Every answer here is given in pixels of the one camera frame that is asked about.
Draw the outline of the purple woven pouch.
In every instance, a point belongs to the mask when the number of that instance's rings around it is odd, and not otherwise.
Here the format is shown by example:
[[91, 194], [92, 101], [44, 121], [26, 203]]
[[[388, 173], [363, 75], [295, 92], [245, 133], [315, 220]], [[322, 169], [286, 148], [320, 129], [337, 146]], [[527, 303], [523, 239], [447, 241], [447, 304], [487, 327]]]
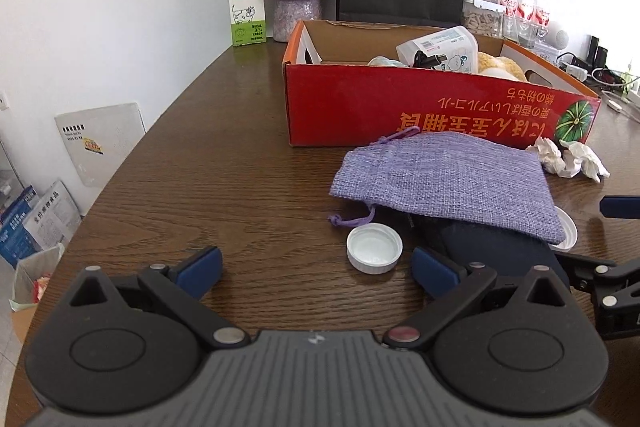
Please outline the purple woven pouch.
[[459, 132], [357, 147], [345, 155], [330, 195], [370, 209], [506, 229], [553, 245], [565, 239], [537, 156]]

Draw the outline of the white round speaker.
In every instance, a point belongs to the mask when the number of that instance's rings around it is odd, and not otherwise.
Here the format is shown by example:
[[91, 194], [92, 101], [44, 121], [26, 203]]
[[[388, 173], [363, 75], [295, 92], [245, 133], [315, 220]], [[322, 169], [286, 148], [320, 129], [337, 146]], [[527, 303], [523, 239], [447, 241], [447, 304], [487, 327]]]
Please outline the white round speaker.
[[565, 50], [570, 43], [570, 37], [562, 28], [551, 28], [544, 37], [544, 42], [556, 50]]

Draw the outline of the crumpled white tissue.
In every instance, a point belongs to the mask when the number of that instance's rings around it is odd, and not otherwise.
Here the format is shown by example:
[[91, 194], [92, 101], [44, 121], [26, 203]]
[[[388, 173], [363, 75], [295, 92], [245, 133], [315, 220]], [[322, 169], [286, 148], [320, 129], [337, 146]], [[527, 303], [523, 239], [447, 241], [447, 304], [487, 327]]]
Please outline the crumpled white tissue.
[[544, 171], [562, 179], [570, 179], [582, 173], [596, 183], [608, 179], [610, 173], [600, 157], [588, 145], [578, 141], [560, 141], [556, 145], [552, 140], [538, 136], [526, 152], [538, 157]]

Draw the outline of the yellow white plush toy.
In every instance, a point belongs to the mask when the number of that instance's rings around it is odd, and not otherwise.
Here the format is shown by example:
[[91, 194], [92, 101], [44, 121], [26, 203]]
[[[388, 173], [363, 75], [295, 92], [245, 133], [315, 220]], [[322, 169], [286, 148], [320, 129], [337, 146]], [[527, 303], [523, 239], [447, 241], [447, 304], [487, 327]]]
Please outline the yellow white plush toy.
[[484, 76], [527, 82], [523, 69], [509, 57], [477, 54], [478, 73]]

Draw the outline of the seed filled clear container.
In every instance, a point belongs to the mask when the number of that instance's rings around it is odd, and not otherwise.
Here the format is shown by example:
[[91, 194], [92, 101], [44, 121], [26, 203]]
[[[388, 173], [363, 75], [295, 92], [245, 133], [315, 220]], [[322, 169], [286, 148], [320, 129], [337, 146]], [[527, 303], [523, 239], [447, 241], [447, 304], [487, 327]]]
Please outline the seed filled clear container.
[[462, 25], [474, 35], [500, 39], [504, 12], [504, 6], [491, 1], [464, 0]]

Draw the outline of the cardboard trash box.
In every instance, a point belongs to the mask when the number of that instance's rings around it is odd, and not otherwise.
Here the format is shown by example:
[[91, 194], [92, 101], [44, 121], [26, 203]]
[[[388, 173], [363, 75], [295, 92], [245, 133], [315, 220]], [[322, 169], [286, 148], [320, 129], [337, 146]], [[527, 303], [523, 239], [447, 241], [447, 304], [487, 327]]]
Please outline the cardboard trash box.
[[9, 305], [14, 333], [20, 343], [25, 342], [40, 299], [64, 249], [64, 245], [58, 243], [17, 262]]

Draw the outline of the red cardboard box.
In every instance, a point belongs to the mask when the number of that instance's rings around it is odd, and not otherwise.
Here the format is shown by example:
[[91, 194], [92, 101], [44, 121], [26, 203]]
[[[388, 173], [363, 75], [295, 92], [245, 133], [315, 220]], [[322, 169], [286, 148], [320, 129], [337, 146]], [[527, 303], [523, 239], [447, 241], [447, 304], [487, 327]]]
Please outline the red cardboard box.
[[454, 131], [516, 148], [542, 136], [587, 140], [600, 108], [578, 80], [518, 44], [476, 39], [543, 84], [470, 72], [373, 66], [429, 27], [298, 22], [283, 55], [288, 139], [294, 146], [366, 145], [410, 128]]

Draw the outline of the dark navy zip case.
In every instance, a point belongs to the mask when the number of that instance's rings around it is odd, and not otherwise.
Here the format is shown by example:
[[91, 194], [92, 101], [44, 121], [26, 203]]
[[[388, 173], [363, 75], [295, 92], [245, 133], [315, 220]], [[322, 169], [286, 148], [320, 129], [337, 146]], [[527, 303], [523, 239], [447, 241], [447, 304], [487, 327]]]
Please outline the dark navy zip case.
[[534, 265], [547, 265], [566, 286], [570, 279], [541, 239], [507, 229], [449, 219], [414, 216], [416, 245], [457, 265], [482, 262], [502, 277], [524, 277]]

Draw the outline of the white flip bottle cap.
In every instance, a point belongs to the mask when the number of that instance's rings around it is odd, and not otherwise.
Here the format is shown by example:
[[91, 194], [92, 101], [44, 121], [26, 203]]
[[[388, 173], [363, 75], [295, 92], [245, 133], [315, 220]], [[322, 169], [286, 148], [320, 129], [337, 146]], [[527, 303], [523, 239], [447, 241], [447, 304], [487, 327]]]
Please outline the white flip bottle cap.
[[568, 253], [577, 244], [578, 230], [574, 220], [570, 215], [558, 206], [555, 206], [556, 214], [562, 225], [564, 232], [564, 239], [559, 244], [549, 244], [552, 251], [561, 251], [561, 253]]

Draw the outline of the blue white paper boxes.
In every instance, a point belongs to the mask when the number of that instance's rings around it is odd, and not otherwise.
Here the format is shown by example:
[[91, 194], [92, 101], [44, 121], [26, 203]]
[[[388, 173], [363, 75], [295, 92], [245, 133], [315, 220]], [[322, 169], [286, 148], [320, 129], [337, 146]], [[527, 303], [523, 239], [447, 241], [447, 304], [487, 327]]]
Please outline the blue white paper boxes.
[[66, 246], [80, 224], [76, 202], [61, 180], [42, 195], [29, 185], [1, 215], [1, 258], [15, 269], [38, 251]]

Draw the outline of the white wet wipes pack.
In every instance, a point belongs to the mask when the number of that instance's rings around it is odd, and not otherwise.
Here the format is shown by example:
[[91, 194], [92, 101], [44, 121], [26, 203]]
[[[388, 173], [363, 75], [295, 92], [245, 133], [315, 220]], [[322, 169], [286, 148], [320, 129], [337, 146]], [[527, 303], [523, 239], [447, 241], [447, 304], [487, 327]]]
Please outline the white wet wipes pack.
[[442, 29], [396, 46], [399, 61], [407, 66], [477, 74], [478, 43], [463, 26]]

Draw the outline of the clear glass cup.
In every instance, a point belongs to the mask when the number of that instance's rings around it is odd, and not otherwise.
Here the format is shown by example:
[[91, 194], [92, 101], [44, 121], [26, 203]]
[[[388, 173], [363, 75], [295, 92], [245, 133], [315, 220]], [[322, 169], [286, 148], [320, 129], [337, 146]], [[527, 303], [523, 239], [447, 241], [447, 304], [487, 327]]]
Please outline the clear glass cup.
[[523, 48], [531, 49], [536, 41], [536, 25], [531, 18], [516, 17], [516, 31], [518, 32], [518, 44]]

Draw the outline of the white wall panel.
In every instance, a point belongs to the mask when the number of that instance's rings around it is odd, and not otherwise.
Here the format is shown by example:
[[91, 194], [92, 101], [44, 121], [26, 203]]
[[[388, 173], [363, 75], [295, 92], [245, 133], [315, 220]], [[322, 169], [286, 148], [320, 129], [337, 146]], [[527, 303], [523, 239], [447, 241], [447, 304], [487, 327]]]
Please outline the white wall panel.
[[88, 187], [103, 188], [145, 135], [137, 103], [54, 117], [70, 160]]

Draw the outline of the white patterned tin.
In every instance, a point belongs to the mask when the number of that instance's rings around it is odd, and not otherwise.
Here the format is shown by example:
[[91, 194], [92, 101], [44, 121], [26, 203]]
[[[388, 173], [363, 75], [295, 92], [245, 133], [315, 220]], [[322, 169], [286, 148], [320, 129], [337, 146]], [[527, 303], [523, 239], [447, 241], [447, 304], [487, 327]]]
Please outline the white patterned tin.
[[536, 54], [540, 58], [543, 58], [549, 63], [555, 63], [558, 60], [558, 56], [561, 51], [554, 46], [549, 46], [544, 42], [535, 42], [532, 47], [533, 54]]

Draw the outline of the pale green plastic bag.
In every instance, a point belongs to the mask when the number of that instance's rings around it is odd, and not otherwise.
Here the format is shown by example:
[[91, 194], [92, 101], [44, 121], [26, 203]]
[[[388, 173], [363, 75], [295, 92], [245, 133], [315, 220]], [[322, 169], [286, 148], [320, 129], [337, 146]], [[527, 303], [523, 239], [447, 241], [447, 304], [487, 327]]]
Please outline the pale green plastic bag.
[[394, 60], [393, 58], [385, 57], [385, 56], [376, 56], [371, 58], [368, 63], [370, 67], [406, 67], [401, 61]]

